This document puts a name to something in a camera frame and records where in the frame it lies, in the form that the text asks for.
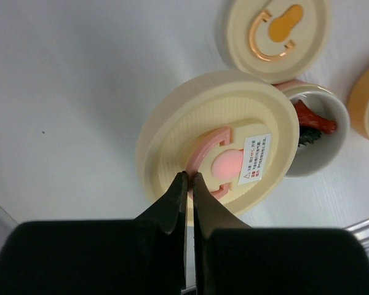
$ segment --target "cream lid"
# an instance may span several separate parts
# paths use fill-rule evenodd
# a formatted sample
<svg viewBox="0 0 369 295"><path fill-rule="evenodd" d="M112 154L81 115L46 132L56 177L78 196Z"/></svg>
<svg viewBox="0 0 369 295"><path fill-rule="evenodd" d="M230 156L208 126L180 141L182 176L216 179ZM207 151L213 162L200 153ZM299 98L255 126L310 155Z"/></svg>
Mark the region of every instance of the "cream lid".
<svg viewBox="0 0 369 295"><path fill-rule="evenodd" d="M235 0L226 23L228 55L268 83L289 81L312 64L329 28L328 0Z"/></svg>
<svg viewBox="0 0 369 295"><path fill-rule="evenodd" d="M216 130L229 130L231 135L226 144L210 146L198 171L211 192L221 183L228 184L219 200L234 214L248 210L275 188L291 165L299 138L295 109L275 87L241 71L199 76L166 97L140 133L137 173L151 202L163 195L178 172L187 169L200 143ZM227 150L240 151L254 136L269 141L262 178L245 184L239 184L238 176L223 182L214 179L210 172L214 159ZM192 224L191 200L188 209Z"/></svg>

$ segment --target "white bowl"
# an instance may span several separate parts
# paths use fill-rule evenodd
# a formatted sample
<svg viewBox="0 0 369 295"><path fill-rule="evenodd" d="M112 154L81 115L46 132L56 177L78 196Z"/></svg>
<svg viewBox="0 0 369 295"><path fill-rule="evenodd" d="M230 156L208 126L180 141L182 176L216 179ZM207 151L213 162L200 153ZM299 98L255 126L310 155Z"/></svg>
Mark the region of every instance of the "white bowl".
<svg viewBox="0 0 369 295"><path fill-rule="evenodd" d="M345 105L330 91L314 84L297 83L285 88L278 86L292 103L302 100L317 115L337 123L334 133L322 134L313 144L297 149L286 176L311 175L325 168L341 150L350 129L350 117Z"/></svg>

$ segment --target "warning label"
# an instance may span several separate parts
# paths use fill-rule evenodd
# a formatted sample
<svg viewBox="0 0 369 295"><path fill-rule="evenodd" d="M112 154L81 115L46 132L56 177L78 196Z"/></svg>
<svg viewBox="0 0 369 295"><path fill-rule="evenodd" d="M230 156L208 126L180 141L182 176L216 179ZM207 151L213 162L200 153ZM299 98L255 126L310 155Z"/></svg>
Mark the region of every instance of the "warning label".
<svg viewBox="0 0 369 295"><path fill-rule="evenodd" d="M245 139L244 159L238 184L251 183L263 177L272 135L270 133Z"/></svg>

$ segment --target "round lid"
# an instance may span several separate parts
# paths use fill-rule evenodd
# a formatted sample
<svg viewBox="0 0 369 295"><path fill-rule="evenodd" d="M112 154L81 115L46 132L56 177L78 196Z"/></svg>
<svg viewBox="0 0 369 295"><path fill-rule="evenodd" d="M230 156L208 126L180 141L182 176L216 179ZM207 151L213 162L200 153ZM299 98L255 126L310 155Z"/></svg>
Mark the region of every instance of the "round lid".
<svg viewBox="0 0 369 295"><path fill-rule="evenodd" d="M352 126L369 139L369 69L354 84L347 106Z"/></svg>
<svg viewBox="0 0 369 295"><path fill-rule="evenodd" d="M241 71L272 84L289 81L323 49L329 11L327 0L235 0L227 19L228 54Z"/></svg>
<svg viewBox="0 0 369 295"><path fill-rule="evenodd" d="M298 138L295 109L282 92L240 71L210 73L179 86L153 111L137 142L137 173L155 202L178 172L199 171L239 214L283 178ZM192 224L192 201L188 208Z"/></svg>

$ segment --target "white table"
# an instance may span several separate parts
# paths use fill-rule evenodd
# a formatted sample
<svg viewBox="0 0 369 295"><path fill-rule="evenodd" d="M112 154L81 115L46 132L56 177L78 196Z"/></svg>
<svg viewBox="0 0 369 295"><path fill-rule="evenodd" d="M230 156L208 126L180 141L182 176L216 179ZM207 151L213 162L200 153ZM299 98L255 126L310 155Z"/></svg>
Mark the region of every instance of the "white table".
<svg viewBox="0 0 369 295"><path fill-rule="evenodd" d="M175 87L226 68L215 36L227 4L0 0L0 207L16 222L141 213L149 203L133 163L140 128ZM369 66L369 0L331 5L327 48L302 78L346 101ZM242 216L253 226L365 218L369 141L354 131L328 168L284 179Z"/></svg>

